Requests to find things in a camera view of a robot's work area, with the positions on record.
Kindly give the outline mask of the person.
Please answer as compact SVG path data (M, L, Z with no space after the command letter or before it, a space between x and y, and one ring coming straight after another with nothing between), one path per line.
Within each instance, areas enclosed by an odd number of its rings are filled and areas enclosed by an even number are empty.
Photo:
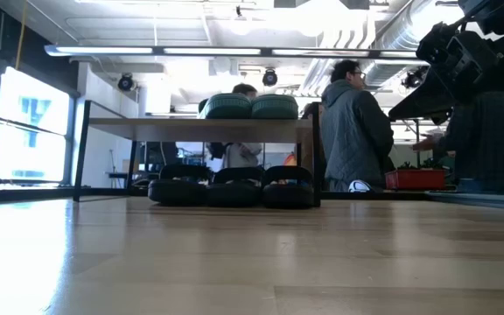
M447 131L413 149L452 153L461 193L504 194L504 78L488 82L469 104L455 106Z
M233 87L234 94L246 96L249 100L256 98L257 90L248 84ZM258 156L262 153L260 143L227 143L223 157L224 168L257 167Z
M383 188L394 132L378 101L365 89L359 63L336 63L321 100L320 137L329 190L347 193L355 180Z

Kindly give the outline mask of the long ceiling light bar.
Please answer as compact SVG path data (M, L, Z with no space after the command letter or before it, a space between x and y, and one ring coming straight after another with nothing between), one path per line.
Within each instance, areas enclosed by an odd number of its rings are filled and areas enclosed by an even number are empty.
M46 45L53 57L73 56L172 56L172 57L258 57L288 59L417 60L410 50L282 48L243 46L65 46Z

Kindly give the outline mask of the silver ventilation duct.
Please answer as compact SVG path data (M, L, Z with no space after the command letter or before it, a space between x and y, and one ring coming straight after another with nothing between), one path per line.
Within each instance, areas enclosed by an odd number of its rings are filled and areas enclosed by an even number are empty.
M417 49L419 41L431 27L439 22L451 24L463 17L457 0L408 0L404 6L374 35L370 45L360 47L375 50ZM314 59L304 82L299 86L299 95L320 95L330 82L334 64L340 59ZM413 67L408 61L362 59L360 70L366 74L365 83L378 90L407 69Z

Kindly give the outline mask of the small green plants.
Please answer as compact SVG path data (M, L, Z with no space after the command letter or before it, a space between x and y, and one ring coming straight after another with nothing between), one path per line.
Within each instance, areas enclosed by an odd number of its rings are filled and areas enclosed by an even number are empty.
M406 161L397 167L398 170L443 170L444 168L440 162L433 158L428 158L419 164L412 164Z

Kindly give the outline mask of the red planter box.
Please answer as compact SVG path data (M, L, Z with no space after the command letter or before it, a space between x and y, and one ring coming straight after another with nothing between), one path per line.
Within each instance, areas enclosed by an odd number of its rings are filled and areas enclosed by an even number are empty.
M445 172L441 170L403 169L385 174L389 190L440 190L445 187Z

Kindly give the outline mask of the wooden shelf with black frame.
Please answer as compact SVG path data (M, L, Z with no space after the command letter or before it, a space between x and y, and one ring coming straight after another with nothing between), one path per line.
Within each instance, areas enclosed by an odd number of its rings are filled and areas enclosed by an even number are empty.
M131 141L129 168L125 187L119 190L121 195L133 196L131 189L133 172L137 157L137 145L141 142L237 142L291 144L300 146L303 137L312 135L313 149L318 150L319 115L311 120L255 120L255 119L183 119L183 118L128 118L116 114L114 118L91 117L96 101L86 100L80 128L79 152L73 184L73 201L79 202L82 196L94 196L98 193L93 188L83 188L82 178L85 164L88 129L94 128L113 136Z

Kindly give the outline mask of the large window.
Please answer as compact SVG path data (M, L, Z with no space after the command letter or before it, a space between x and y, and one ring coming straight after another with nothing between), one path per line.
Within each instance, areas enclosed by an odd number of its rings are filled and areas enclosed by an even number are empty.
M0 178L67 179L72 98L12 67L0 75Z

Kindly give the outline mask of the white and black helmet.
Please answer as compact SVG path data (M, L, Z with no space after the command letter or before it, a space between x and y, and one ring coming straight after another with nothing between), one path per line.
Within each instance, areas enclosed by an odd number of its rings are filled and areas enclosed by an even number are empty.
M350 183L348 191L350 193L371 193L373 188L367 182L356 179Z

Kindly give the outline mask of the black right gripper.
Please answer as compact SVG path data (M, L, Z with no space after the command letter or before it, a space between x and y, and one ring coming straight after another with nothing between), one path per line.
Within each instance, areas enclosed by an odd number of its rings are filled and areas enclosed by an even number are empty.
M454 102L468 103L498 65L503 36L480 36L455 24L439 23L420 40L416 56L429 64L423 83L395 105L392 121L447 121Z

